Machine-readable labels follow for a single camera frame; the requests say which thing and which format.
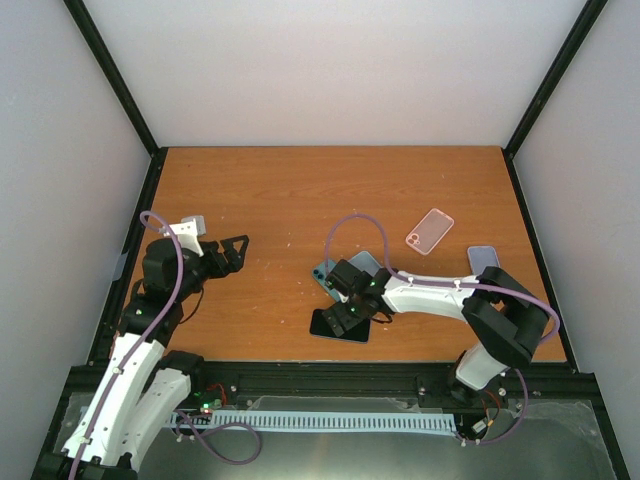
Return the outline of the purple phone case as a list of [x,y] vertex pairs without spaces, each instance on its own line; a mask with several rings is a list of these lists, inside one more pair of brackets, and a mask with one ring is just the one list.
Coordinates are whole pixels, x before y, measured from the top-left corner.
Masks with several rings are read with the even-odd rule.
[[493,246],[470,246],[467,249],[467,257],[471,272],[478,276],[487,267],[500,267],[497,251]]

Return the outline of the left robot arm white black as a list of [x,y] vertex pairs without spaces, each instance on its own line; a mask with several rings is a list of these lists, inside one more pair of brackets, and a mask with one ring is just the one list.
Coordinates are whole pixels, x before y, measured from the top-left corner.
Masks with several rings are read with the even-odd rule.
[[183,234],[151,242],[143,276],[123,309],[118,336],[85,415],[60,451],[38,461],[37,479],[135,479],[172,411],[208,390],[202,356],[168,351],[182,304],[211,279],[239,272],[249,238],[200,242]]

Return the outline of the teal green phone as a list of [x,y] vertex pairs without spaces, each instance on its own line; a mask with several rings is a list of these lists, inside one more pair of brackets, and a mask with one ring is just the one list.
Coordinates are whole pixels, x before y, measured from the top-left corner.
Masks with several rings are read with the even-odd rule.
[[[376,272],[382,267],[382,265],[374,258],[374,256],[368,251],[361,251],[349,258],[348,261],[360,270],[364,270],[371,276],[374,276]],[[337,290],[331,288],[326,283],[326,276],[335,267],[336,263],[333,260],[328,261],[328,266],[325,266],[323,262],[313,267],[311,275],[313,279],[326,291],[326,293],[335,301],[340,301],[341,297]]]

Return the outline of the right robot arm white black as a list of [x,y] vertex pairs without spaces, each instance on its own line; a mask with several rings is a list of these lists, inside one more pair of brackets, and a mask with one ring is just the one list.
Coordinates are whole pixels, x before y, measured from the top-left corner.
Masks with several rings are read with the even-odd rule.
[[341,260],[324,278],[337,301],[311,316],[310,332],[331,339],[364,342],[372,323],[396,314],[420,313],[467,324],[477,344],[464,351],[449,373],[452,398],[469,402],[497,376],[527,367],[552,320],[548,306],[499,267],[477,276],[415,276],[380,268],[374,274]]

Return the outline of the black screen phone blue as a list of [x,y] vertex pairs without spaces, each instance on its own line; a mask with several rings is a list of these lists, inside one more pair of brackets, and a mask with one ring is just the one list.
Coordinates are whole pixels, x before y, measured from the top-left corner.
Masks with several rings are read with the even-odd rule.
[[323,318],[321,309],[313,311],[309,327],[309,333],[312,336],[360,344],[366,344],[369,341],[370,330],[371,324],[369,322],[361,322],[344,334],[337,335]]

